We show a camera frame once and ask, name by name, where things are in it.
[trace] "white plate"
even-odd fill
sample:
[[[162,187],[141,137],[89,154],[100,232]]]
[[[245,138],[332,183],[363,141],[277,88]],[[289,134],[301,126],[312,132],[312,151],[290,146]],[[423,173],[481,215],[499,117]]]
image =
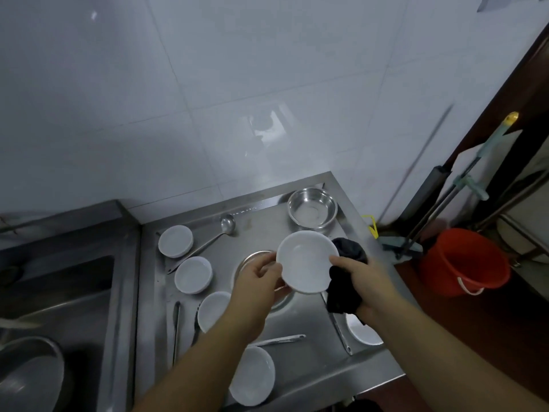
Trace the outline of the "white plate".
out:
[[[223,315],[227,305],[229,305],[230,293],[229,292],[213,292],[204,298],[198,308],[198,325],[202,332],[208,332],[208,330],[214,326],[217,320]]]
[[[271,394],[275,386],[275,364],[263,348],[249,346],[244,350],[229,391],[244,406],[256,406]]]
[[[282,240],[276,261],[282,264],[282,278],[288,286],[312,294],[328,289],[330,255],[338,256],[338,249],[328,237],[316,231],[298,231]]]
[[[208,287],[214,272],[203,257],[189,257],[175,270],[174,283],[180,292],[195,295]]]
[[[349,331],[363,344],[369,346],[379,346],[383,344],[383,340],[374,329],[368,325],[362,325],[360,320],[353,314],[345,314],[345,320],[347,321],[347,327]]]
[[[176,259],[193,247],[193,232],[184,225],[175,225],[162,233],[158,249],[169,258]]]

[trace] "black cloth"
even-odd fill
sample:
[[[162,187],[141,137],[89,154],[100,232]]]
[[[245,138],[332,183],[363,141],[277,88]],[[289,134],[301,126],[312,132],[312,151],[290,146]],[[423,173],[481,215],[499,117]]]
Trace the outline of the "black cloth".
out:
[[[342,257],[368,263],[366,253],[360,244],[347,238],[335,238],[332,240]],[[353,288],[351,273],[347,270],[332,266],[330,268],[330,285],[328,286],[328,300],[326,308],[328,312],[336,314],[354,314],[362,302],[362,298]]]

